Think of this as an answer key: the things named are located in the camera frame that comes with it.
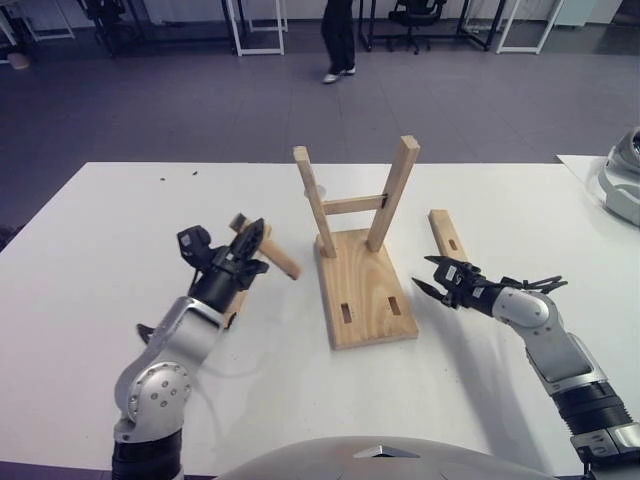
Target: robotic arm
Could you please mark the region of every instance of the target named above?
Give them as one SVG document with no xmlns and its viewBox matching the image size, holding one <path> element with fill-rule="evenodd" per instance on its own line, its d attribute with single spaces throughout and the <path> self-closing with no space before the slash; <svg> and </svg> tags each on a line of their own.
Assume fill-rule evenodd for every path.
<svg viewBox="0 0 640 480">
<path fill-rule="evenodd" d="M 114 480 L 183 478 L 181 433 L 191 383 L 230 326 L 224 312 L 235 295 L 269 267 L 252 258 L 263 235 L 262 219 L 216 249 L 209 248 L 211 238 L 200 226 L 178 234 L 182 257 L 196 273 L 188 295 L 175 301 L 155 329 L 138 326 L 143 339 L 150 335 L 115 388 L 122 416 L 114 428 Z"/>
<path fill-rule="evenodd" d="M 535 283 L 509 278 L 493 283 L 470 263 L 425 258 L 438 266 L 434 279 L 446 293 L 414 278 L 422 291 L 448 307 L 478 310 L 522 337 L 531 366 L 571 430 L 571 443 L 585 473 L 600 470 L 604 476 L 612 468 L 622 472 L 631 465 L 629 478 L 638 478 L 640 424 L 629 416 L 584 344 L 564 329 L 558 308 L 547 296 L 567 282 L 554 277 Z"/>
</svg>

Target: person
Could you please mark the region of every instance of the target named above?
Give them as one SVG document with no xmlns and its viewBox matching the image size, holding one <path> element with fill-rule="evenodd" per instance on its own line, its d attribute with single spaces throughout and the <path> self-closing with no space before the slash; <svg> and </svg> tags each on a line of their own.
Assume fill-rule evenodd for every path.
<svg viewBox="0 0 640 480">
<path fill-rule="evenodd" d="M 322 83 L 335 83 L 342 75 L 352 76 L 356 73 L 352 5 L 353 0 L 327 1 L 322 17 L 322 38 L 331 66 Z"/>
</svg>

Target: wood grain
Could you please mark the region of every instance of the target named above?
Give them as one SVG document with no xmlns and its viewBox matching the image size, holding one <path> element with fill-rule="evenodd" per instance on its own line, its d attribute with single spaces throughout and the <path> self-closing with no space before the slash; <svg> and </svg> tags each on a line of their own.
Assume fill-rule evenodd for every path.
<svg viewBox="0 0 640 480">
<path fill-rule="evenodd" d="M 377 252 L 382 247 L 384 237 L 393 219 L 393 214 L 396 212 L 396 207 L 400 202 L 402 191 L 419 153 L 420 145 L 418 145 L 415 138 L 411 135 L 401 137 L 400 145 L 398 145 L 396 156 L 391 165 L 391 171 L 387 177 L 387 183 L 382 191 L 387 200 L 384 203 L 384 207 L 379 208 L 376 212 L 367 238 L 367 246 L 372 252 Z"/>
<path fill-rule="evenodd" d="M 238 218 L 242 216 L 244 218 L 244 222 L 238 221 Z M 231 221 L 229 227 L 236 233 L 240 233 L 242 230 L 251 225 L 251 221 L 248 220 L 244 215 L 239 213 L 236 217 Z M 267 229 L 269 231 L 269 235 L 271 234 L 271 227 L 265 225 L 265 235 L 262 239 L 262 243 L 260 243 L 260 247 L 258 250 L 267 257 L 276 267 L 282 270 L 284 273 L 289 275 L 293 280 L 297 280 L 300 276 L 300 272 L 302 269 L 300 265 L 289 257 L 279 246 L 269 238 L 267 235 Z"/>
<path fill-rule="evenodd" d="M 311 161 L 309 160 L 309 152 L 306 147 L 295 147 L 293 149 L 293 158 L 296 160 L 300 175 L 302 176 L 302 183 L 304 183 L 304 189 L 309 197 L 309 203 L 311 204 L 311 210 L 313 216 L 318 224 L 318 230 L 320 231 L 320 238 L 322 239 L 321 252 L 324 256 L 335 258 L 336 248 L 333 245 L 331 239 L 331 230 L 329 230 L 329 223 L 327 222 L 327 216 L 322 208 L 322 200 L 318 193 L 316 186 L 316 179 L 311 169 Z"/>
<path fill-rule="evenodd" d="M 378 252 L 369 251 L 368 232 L 334 233 L 338 257 L 319 255 L 317 259 L 335 349 L 418 336 L 418 325 L 387 250 L 383 246 Z"/>
<path fill-rule="evenodd" d="M 345 198 L 342 200 L 329 200 L 322 202 L 325 215 L 338 215 L 340 213 L 363 212 L 377 210 L 384 204 L 384 195 L 370 195 L 368 197 Z"/>
<path fill-rule="evenodd" d="M 433 230 L 433 236 L 436 238 L 440 255 L 467 262 L 467 255 L 464 253 L 449 212 L 447 210 L 431 210 L 429 223 L 431 230 Z"/>
</svg>

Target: person's leg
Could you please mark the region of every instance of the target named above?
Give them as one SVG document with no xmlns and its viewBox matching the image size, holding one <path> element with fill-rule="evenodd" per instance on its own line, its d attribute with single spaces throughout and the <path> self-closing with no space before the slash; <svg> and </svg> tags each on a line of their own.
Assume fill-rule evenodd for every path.
<svg viewBox="0 0 640 480">
<path fill-rule="evenodd" d="M 346 0 L 345 4 L 346 11 L 344 12 L 344 24 L 341 34 L 342 54 L 347 75 L 353 75 L 356 66 L 356 45 L 353 37 L 353 13 L 351 11 L 353 0 Z"/>
<path fill-rule="evenodd" d="M 329 74 L 334 76 L 347 67 L 342 40 L 344 3 L 345 0 L 328 0 L 322 17 L 322 38 L 331 59 Z"/>
</svg>

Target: office chair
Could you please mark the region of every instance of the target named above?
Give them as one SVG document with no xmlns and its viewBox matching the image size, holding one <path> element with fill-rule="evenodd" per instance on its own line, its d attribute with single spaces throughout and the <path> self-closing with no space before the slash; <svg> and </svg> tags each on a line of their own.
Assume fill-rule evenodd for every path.
<svg viewBox="0 0 640 480">
<path fill-rule="evenodd" d="M 124 0 L 76 0 L 87 19 L 95 27 L 95 38 L 102 44 L 110 56 L 115 56 L 118 45 L 136 37 L 135 30 L 122 24 L 126 12 Z"/>
<path fill-rule="evenodd" d="M 413 29 L 428 27 L 440 20 L 445 3 L 447 3 L 447 0 L 397 0 L 395 8 L 392 12 L 389 12 L 389 20 L 407 27 L 407 34 L 402 38 L 407 42 L 407 50 L 409 47 L 415 48 L 414 55 L 420 53 L 420 46 L 416 42 Z M 398 7 L 400 6 L 404 7 L 404 10 L 399 10 Z M 425 38 L 425 40 L 427 50 L 431 50 L 429 39 Z M 391 38 L 387 39 L 387 49 L 390 52 L 393 51 Z"/>
</svg>

